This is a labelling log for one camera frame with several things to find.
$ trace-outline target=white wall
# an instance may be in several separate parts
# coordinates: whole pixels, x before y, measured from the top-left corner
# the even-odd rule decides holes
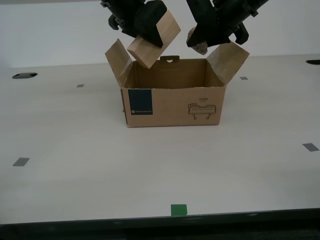
[[[164,0],[181,33],[164,52],[201,58],[186,45],[195,21],[186,0]],[[252,56],[320,53],[320,0],[270,0],[245,21]],[[105,63],[104,52],[120,38],[108,26],[110,13],[99,1],[0,5],[0,64],[33,67]]]

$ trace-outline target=cardboard box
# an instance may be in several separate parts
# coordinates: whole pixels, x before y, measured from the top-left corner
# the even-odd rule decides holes
[[[162,56],[148,69],[118,39],[105,53],[129,127],[218,125],[227,84],[249,53],[231,42],[206,59]]]

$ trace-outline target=table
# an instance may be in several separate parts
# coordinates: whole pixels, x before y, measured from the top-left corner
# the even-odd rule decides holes
[[[2,70],[0,224],[319,208],[319,57],[250,57],[218,126],[126,127],[108,64]]]

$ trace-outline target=green tape marker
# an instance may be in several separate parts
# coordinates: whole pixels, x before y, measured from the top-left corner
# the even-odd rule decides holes
[[[171,216],[186,216],[188,214],[186,204],[172,204]]]

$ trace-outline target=light wood block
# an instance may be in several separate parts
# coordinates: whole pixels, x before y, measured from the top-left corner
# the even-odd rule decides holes
[[[181,29],[169,10],[156,24],[160,37],[163,42],[162,47],[157,47],[144,40],[142,37],[136,37],[130,46],[128,52],[145,68],[151,68],[161,54],[166,50],[170,43],[180,33]]]

